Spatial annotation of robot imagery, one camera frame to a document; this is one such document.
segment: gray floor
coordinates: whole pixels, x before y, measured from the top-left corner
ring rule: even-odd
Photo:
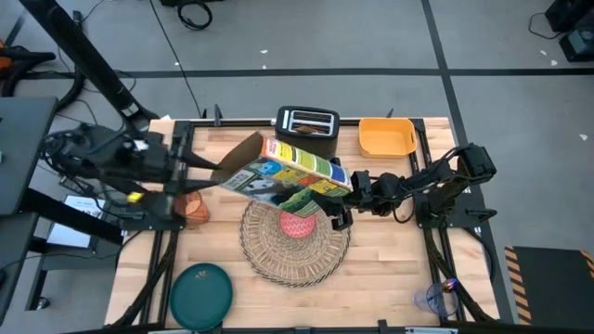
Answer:
[[[59,2],[69,11],[76,8],[86,13],[97,0]],[[594,67],[594,63],[567,62],[557,41],[527,31],[530,15],[544,11],[550,3],[431,0],[448,68]],[[157,6],[187,70],[261,70],[263,66],[269,70],[437,69],[421,1],[227,0],[211,8],[213,26],[190,32],[173,10]],[[0,3],[0,38],[6,38],[21,10],[15,0]],[[86,27],[115,69],[178,70],[147,0],[105,1]],[[535,29],[552,33],[542,17],[535,19]],[[31,17],[25,20],[15,45],[57,50]],[[37,70],[66,68],[54,61]],[[123,81],[128,86],[133,83]],[[594,159],[594,77],[467,76],[453,77],[452,82],[469,140],[486,146],[499,170],[483,186],[487,206],[499,212],[491,221],[499,258],[503,258],[503,246],[509,244],[594,253],[594,215],[588,207],[594,188],[594,167],[589,163]],[[189,83],[202,107],[217,103],[227,118],[273,117],[279,106],[291,104],[336,109],[343,116],[381,116],[390,108],[398,116],[450,116],[439,76],[190,78]],[[70,84],[69,80],[24,81],[17,95],[62,96]],[[138,79],[134,95],[162,116],[197,117],[183,79]],[[80,98],[91,105],[99,123],[120,126],[101,95],[84,92]],[[81,103],[63,115],[91,121]],[[75,125],[56,118],[52,130]],[[66,192],[56,186],[57,180],[38,169],[32,186],[62,199]],[[46,230],[47,224],[40,224],[38,233],[43,235]],[[25,264],[0,333],[53,333],[101,326],[112,268],[50,273],[44,295],[52,300],[52,307],[24,312],[34,263]]]

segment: wooden tabletop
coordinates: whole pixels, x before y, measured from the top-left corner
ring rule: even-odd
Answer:
[[[425,118],[434,160],[454,147],[447,118]],[[153,121],[150,131],[165,134],[168,143],[174,121]],[[196,128],[193,150],[202,157],[220,161],[236,144],[254,131],[272,135],[271,127]],[[420,148],[417,152],[419,161]],[[341,127],[337,155],[349,171],[369,170],[409,176],[408,159],[367,159],[359,154],[356,126]],[[190,178],[207,178],[210,171],[192,169]],[[354,214],[352,239],[343,263],[334,274],[310,288],[291,289],[259,277],[239,246],[239,220],[249,200],[220,187],[201,191],[211,212],[211,221],[179,235],[175,255],[175,278],[195,263],[216,263],[233,283],[234,300],[224,320],[225,328],[375,327],[378,319],[389,326],[438,325],[437,317],[419,311],[412,303],[418,289],[432,281],[421,231],[413,219],[400,225],[390,217]],[[409,200],[397,210],[403,218],[411,210]],[[491,316],[497,318],[495,297],[481,245],[459,229],[448,230],[458,279]],[[120,256],[111,292],[106,323],[119,318],[147,278],[154,232],[145,231],[125,247]],[[163,240],[162,250],[167,245]],[[157,320],[161,283],[153,294],[150,320]],[[168,328],[179,328],[167,316]]]

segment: orange square bowl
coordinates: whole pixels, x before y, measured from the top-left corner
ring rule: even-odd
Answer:
[[[405,118],[361,119],[359,147],[366,158],[403,158],[417,149],[415,126]]]

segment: yellow and black caution tape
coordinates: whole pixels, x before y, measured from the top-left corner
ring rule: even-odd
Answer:
[[[586,258],[586,263],[588,264],[588,269],[590,270],[590,276],[594,279],[594,259],[592,259],[592,255],[590,255],[587,251],[581,251],[582,255]]]
[[[522,271],[520,271],[520,265],[518,264],[518,255],[516,255],[512,246],[505,247],[505,259],[508,262],[508,269],[510,270],[511,288],[513,289],[513,296],[516,300],[516,309],[520,317],[520,324],[531,325],[532,316],[530,315],[526,289],[523,285]]]

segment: woven placemat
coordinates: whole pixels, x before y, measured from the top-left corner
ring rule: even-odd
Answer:
[[[283,286],[309,287],[326,279],[349,248],[350,229],[332,230],[329,217],[315,213],[316,227],[303,238],[280,228],[281,210],[251,202],[243,213],[239,240],[243,253],[260,276]]]

